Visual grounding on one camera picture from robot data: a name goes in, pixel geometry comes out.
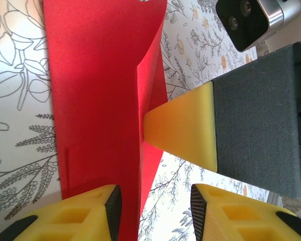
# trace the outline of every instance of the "camera lens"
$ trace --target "camera lens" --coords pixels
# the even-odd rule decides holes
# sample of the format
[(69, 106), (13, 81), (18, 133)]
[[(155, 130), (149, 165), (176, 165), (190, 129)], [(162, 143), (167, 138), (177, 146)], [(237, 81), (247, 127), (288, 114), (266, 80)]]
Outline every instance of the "camera lens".
[(237, 29), (237, 20), (235, 17), (230, 17), (229, 18), (229, 26), (231, 30), (235, 31)]
[(241, 12), (242, 14), (247, 17), (251, 13), (251, 4), (248, 0), (241, 1)]

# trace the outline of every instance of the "botanical print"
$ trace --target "botanical print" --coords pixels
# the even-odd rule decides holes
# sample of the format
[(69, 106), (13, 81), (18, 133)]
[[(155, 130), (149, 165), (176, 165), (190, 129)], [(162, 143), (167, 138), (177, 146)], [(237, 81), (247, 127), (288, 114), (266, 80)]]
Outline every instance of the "botanical print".
[[(256, 59), (255, 49), (235, 50), (215, 3), (168, 1), (161, 50), (169, 100)], [(0, 231), (61, 200), (43, 16), (42, 0), (0, 0)], [(193, 183), (262, 201), (268, 195), (164, 153), (140, 218), (139, 240), (195, 240)]]

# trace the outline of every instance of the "red paper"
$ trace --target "red paper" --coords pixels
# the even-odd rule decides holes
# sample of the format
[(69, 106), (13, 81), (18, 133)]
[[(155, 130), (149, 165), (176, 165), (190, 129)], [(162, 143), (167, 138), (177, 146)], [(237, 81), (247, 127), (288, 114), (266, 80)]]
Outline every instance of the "red paper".
[(166, 4), (44, 0), (63, 198), (119, 184), (119, 240), (137, 240), (162, 156), (144, 144), (141, 124), (167, 100), (158, 55)]

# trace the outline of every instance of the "camera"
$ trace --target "camera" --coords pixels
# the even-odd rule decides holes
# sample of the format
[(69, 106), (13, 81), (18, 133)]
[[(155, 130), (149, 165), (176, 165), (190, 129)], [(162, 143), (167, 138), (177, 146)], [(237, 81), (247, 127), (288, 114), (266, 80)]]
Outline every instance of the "camera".
[(216, 3), (216, 13), (240, 52), (264, 41), (300, 12), (300, 0), (218, 0)]

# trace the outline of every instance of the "yellow 3d-printed part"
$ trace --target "yellow 3d-printed part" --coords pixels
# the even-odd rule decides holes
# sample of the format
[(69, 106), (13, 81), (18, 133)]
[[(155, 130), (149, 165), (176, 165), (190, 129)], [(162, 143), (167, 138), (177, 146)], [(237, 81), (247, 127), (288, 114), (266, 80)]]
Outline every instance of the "yellow 3d-printed part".
[(205, 83), (148, 112), (144, 118), (144, 139), (217, 172), (213, 83)]
[[(116, 227), (109, 227), (116, 215)], [(38, 218), (15, 241), (111, 241), (117, 240), (121, 212), (120, 188), (107, 185), (28, 213)]]
[(205, 184), (191, 191), (197, 241), (301, 241), (276, 214), (290, 211)]

